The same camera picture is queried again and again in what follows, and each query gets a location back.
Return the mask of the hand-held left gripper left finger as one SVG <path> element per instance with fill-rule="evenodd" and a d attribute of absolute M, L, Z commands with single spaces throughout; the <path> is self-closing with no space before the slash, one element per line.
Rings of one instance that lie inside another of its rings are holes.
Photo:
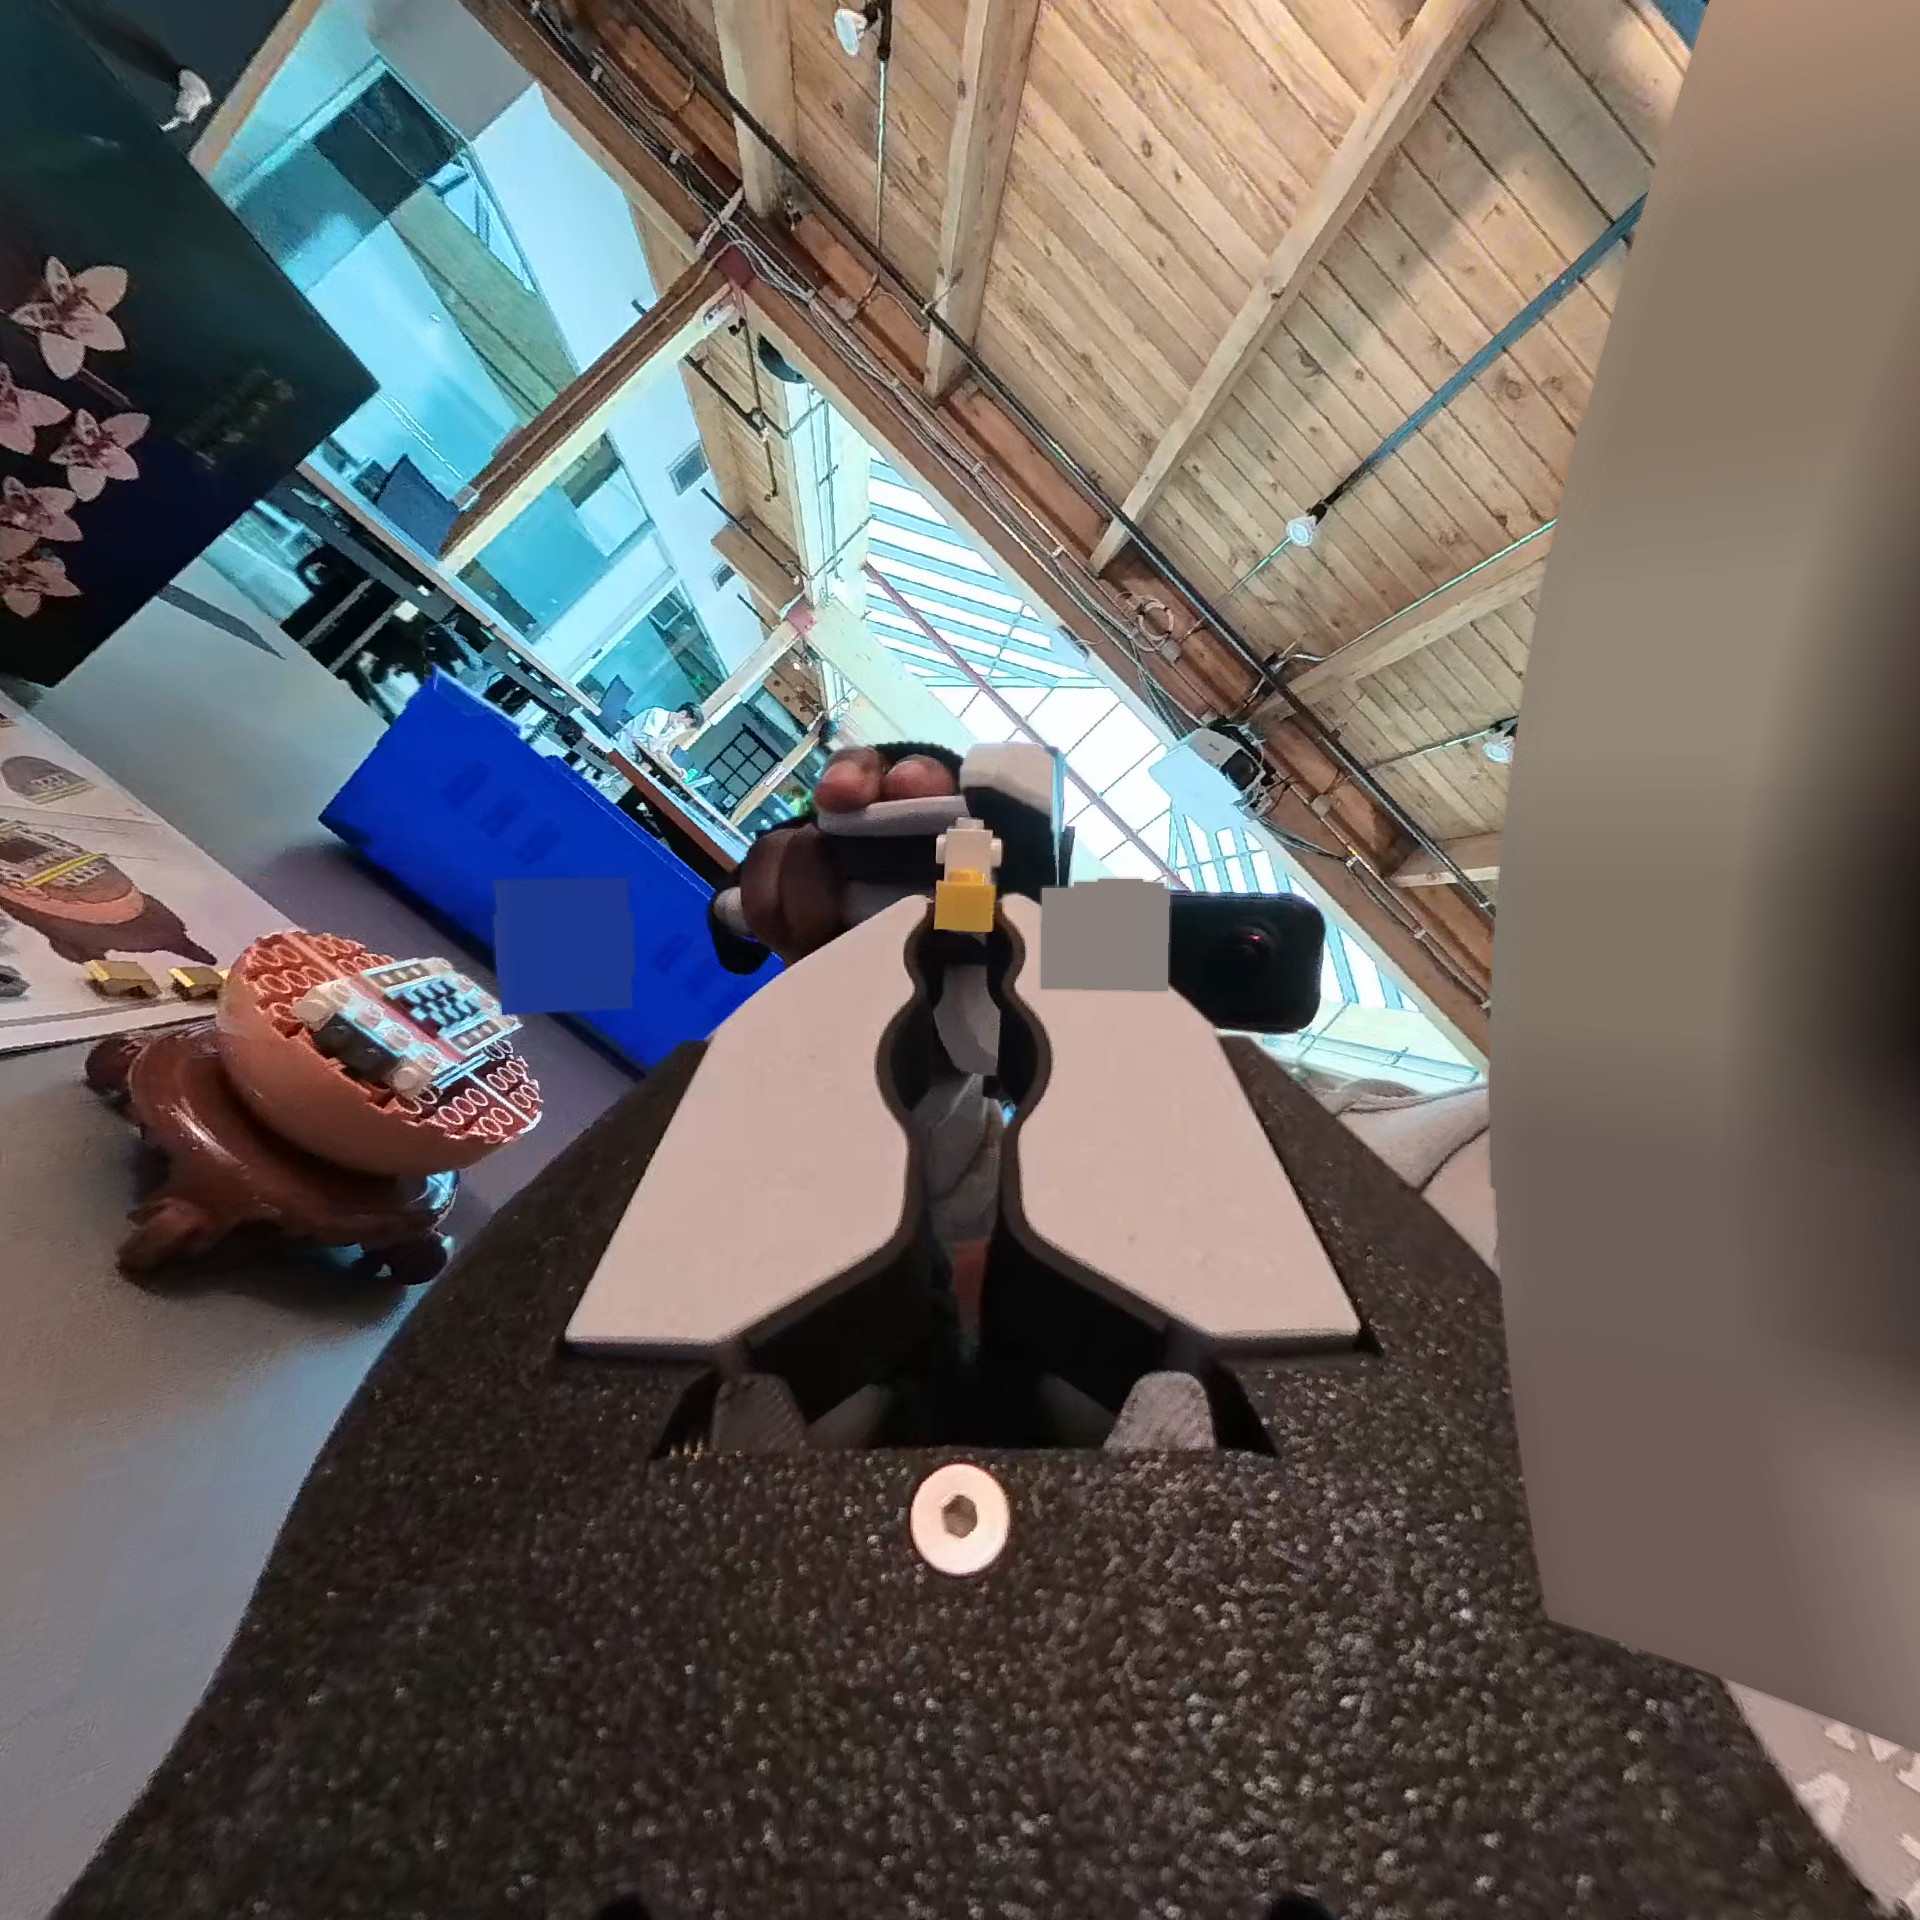
<path fill-rule="evenodd" d="M 896 1042 L 927 901 L 784 967 L 708 1039 L 566 1344 L 710 1371 L 891 1371 L 928 1333 Z"/>

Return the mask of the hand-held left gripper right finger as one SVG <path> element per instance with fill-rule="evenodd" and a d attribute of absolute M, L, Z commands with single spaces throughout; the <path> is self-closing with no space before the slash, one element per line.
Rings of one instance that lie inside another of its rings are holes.
<path fill-rule="evenodd" d="M 1046 985 L 1035 901 L 1002 930 L 992 1349 L 1053 1378 L 1355 1352 L 1363 1318 L 1216 1029 L 1176 992 Z"/>

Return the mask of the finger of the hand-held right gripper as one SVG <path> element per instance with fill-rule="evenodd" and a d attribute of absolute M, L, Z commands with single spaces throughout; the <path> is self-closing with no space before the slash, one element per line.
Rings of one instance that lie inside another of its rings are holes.
<path fill-rule="evenodd" d="M 999 844 L 1002 891 L 1068 886 L 1065 762 L 1049 746 L 972 746 L 962 803 Z"/>

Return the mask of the brick flowerpot model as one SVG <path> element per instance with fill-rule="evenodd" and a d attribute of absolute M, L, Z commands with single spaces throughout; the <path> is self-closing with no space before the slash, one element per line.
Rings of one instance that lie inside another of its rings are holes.
<path fill-rule="evenodd" d="M 109 1036 L 84 1061 L 142 1156 L 122 1277 L 295 1253 L 365 1285 L 435 1279 L 460 1176 L 541 1121 L 514 1036 L 444 957 L 319 930 L 255 939 L 208 1019 Z"/>

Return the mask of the blue plastic bin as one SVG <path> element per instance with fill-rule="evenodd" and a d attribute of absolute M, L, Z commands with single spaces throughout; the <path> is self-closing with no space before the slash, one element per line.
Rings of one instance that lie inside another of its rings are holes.
<path fill-rule="evenodd" d="M 493 964 L 509 1014 L 571 1019 L 635 1071 L 778 977 L 723 967 L 710 886 L 440 670 L 319 821 Z"/>

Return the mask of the person's right forearm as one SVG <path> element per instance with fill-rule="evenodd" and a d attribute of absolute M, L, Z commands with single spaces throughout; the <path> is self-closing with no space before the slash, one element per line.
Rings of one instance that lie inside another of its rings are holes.
<path fill-rule="evenodd" d="M 912 1108 L 935 1241 L 985 1241 L 1002 1209 L 1005 1108 L 999 1090 L 1002 1014 L 985 964 L 949 964 L 935 1000 L 928 1090 Z"/>

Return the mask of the brick set instruction booklet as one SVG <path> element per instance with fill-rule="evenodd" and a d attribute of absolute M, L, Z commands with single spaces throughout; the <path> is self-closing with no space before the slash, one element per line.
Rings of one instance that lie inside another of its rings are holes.
<path fill-rule="evenodd" d="M 2 1056 L 202 1016 L 164 970 L 229 967 L 280 930 L 295 919 L 2 701 Z M 160 998 L 91 993 L 95 957 L 147 964 Z"/>

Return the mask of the black orchid print set box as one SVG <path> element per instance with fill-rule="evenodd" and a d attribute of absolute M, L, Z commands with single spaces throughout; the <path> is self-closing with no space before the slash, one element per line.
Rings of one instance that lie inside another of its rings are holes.
<path fill-rule="evenodd" d="M 373 397 L 61 3 L 2 3 L 2 677 L 63 680 Z"/>

